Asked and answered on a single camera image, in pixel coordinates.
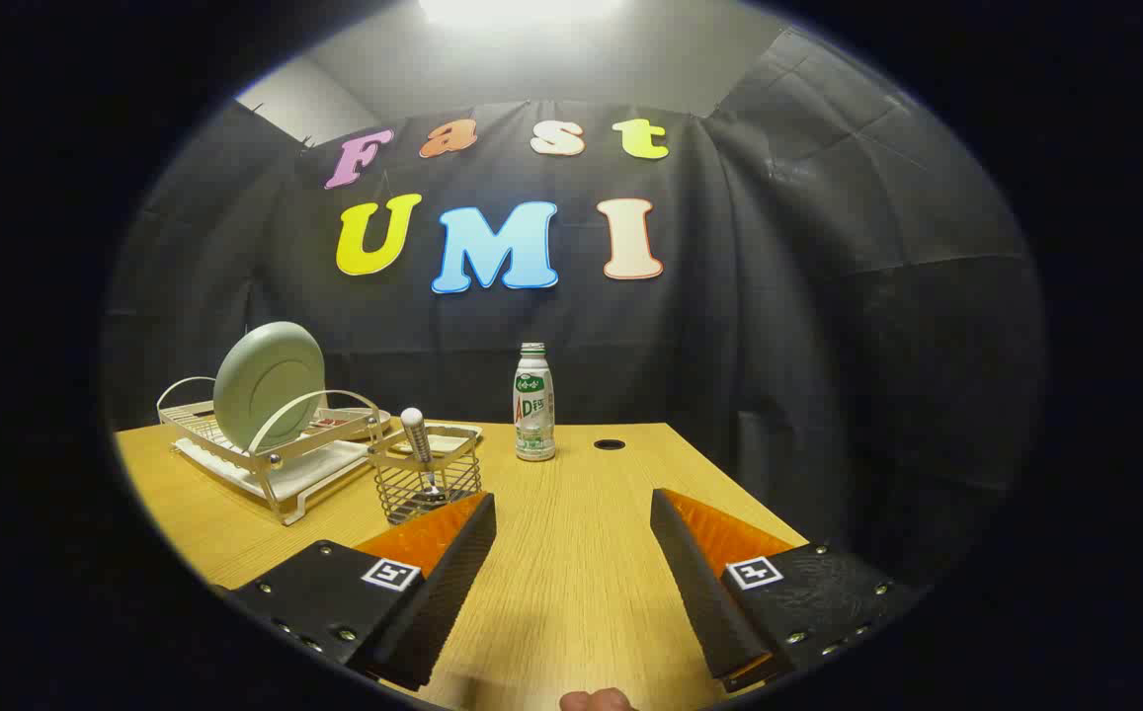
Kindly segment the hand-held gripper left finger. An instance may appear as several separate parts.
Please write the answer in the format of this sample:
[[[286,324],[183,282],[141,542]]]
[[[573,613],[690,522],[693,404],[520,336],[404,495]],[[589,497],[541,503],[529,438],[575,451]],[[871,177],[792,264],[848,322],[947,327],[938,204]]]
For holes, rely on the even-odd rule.
[[[495,536],[495,497],[475,492],[354,546],[314,541],[226,599],[319,657],[418,692]]]

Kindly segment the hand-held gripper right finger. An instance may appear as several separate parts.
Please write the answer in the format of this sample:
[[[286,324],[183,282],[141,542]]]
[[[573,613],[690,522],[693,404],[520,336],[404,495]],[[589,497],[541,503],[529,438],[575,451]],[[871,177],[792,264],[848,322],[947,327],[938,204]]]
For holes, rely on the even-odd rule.
[[[918,590],[836,545],[786,543],[670,489],[649,526],[725,692],[825,665],[905,615]]]

